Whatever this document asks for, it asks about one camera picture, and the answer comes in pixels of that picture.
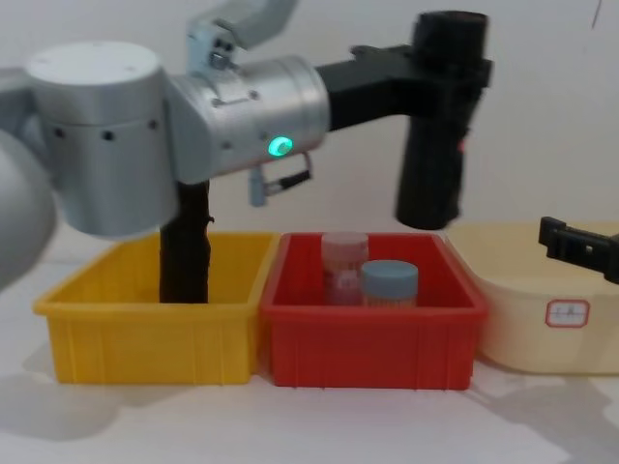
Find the pink jar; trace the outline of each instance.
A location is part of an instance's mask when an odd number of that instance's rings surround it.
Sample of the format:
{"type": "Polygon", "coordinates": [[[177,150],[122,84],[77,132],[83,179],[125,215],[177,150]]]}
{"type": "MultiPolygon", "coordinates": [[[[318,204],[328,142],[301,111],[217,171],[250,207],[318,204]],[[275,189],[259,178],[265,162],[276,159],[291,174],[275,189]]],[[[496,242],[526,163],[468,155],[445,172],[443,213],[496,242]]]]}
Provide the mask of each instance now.
{"type": "Polygon", "coordinates": [[[322,236],[322,266],[325,303],[360,305],[361,269],[368,261],[368,235],[335,232],[322,236]]]}

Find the blue jar lid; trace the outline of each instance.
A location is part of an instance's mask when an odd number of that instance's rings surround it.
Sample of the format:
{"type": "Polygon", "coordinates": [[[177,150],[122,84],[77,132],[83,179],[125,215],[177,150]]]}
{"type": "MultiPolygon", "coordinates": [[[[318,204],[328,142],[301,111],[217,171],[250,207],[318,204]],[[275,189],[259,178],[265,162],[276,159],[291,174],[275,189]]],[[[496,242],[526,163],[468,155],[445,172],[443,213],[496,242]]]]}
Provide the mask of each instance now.
{"type": "Polygon", "coordinates": [[[362,267],[362,288],[369,297],[406,300],[417,297],[419,270],[404,261],[368,261],[362,267]]]}

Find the white wall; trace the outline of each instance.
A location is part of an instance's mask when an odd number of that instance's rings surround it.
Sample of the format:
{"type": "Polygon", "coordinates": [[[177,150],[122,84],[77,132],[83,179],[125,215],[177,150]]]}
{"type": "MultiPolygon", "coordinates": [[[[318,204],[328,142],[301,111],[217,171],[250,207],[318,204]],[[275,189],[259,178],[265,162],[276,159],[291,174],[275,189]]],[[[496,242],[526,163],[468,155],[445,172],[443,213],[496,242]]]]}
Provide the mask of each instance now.
{"type": "MultiPolygon", "coordinates": [[[[21,64],[50,44],[116,39],[151,47],[180,72],[185,21],[215,3],[2,0],[0,66],[21,64]]],[[[468,144],[462,220],[613,219],[619,218],[619,3],[605,0],[592,30],[597,3],[301,0],[285,35],[252,58],[298,53],[318,65],[347,58],[352,44],[408,41],[421,11],[485,13],[496,69],[468,144]]],[[[266,209],[248,206],[245,174],[216,180],[216,228],[405,230],[392,215],[405,131],[405,121],[392,118],[331,135],[314,156],[316,179],[266,209]]],[[[63,229],[49,255],[89,257],[108,245],[63,229]]]]}

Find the cream plastic container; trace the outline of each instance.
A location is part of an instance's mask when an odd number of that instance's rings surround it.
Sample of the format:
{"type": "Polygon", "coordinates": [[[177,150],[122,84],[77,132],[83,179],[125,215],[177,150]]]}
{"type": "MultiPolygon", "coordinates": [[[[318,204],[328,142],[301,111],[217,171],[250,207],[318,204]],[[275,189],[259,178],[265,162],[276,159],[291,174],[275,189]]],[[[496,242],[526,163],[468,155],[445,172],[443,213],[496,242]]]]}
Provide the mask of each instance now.
{"type": "MultiPolygon", "coordinates": [[[[619,222],[570,223],[615,235],[619,222]]],[[[619,373],[619,285],[601,273],[546,258],[540,224],[477,223],[448,230],[491,307],[481,351],[512,369],[619,373]]]]}

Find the red plastic bin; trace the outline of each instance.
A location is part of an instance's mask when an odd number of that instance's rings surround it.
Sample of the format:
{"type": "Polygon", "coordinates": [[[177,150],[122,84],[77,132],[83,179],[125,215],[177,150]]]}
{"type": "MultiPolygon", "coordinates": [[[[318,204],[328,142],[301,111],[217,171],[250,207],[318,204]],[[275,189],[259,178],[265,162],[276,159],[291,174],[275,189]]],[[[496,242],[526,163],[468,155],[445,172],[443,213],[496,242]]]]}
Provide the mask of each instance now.
{"type": "Polygon", "coordinates": [[[369,234],[369,259],[420,271],[417,307],[326,305],[321,234],[287,234],[262,298],[280,387],[457,390],[470,386],[487,317],[481,291],[433,234],[369,234]]]}

